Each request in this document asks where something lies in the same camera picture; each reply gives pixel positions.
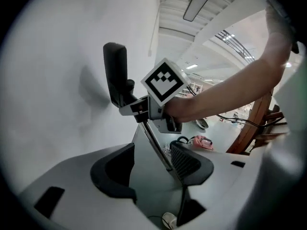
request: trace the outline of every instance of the floor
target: floor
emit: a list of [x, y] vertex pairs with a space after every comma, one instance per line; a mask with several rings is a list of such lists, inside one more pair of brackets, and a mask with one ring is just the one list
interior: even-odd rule
[[[207, 123], [209, 128], [206, 130], [200, 129], [195, 122], [184, 123], [181, 135], [161, 134], [153, 123], [150, 125], [161, 146], [182, 135], [188, 138], [203, 135], [213, 141], [214, 150], [218, 152], [226, 152], [241, 131], [241, 126], [236, 124], [211, 119]], [[130, 175], [130, 187], [136, 191], [136, 205], [147, 217], [161, 217], [165, 212], [178, 215], [182, 196], [180, 182], [166, 171], [139, 127], [132, 142], [135, 143], [135, 165]], [[160, 218], [150, 218], [150, 221], [159, 229], [166, 229]]]

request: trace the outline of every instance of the metal rod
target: metal rod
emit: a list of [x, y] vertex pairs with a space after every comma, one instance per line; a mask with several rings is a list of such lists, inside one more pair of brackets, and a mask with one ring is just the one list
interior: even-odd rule
[[171, 163], [167, 159], [166, 155], [163, 153], [157, 138], [154, 136], [154, 133], [152, 129], [150, 128], [148, 121], [145, 121], [139, 124], [140, 124], [141, 129], [144, 131], [149, 143], [152, 145], [154, 151], [158, 155], [159, 159], [161, 160], [163, 165], [166, 167], [166, 170], [167, 171], [173, 170]]

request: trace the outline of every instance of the white wall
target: white wall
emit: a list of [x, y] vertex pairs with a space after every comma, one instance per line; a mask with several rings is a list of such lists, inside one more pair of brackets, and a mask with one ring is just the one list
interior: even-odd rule
[[[154, 66], [158, 6], [159, 0], [33, 0], [27, 6], [0, 59], [1, 163], [16, 192], [64, 159], [131, 142], [137, 124], [110, 103], [103, 45], [127, 47], [129, 78], [136, 96], [145, 95], [140, 80]], [[99, 100], [84, 92], [93, 79], [101, 86]]]

